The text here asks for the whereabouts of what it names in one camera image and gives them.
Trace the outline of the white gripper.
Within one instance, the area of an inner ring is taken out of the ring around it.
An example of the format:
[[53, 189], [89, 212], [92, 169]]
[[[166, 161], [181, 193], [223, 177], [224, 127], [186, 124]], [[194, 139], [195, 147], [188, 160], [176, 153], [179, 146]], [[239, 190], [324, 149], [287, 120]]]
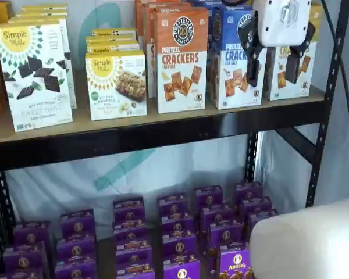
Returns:
[[264, 47], [291, 46], [285, 78], [295, 84], [300, 59], [310, 45], [316, 28], [309, 22], [311, 1], [257, 0], [251, 17], [238, 28], [241, 46], [247, 57], [246, 80], [256, 87], [259, 55]]

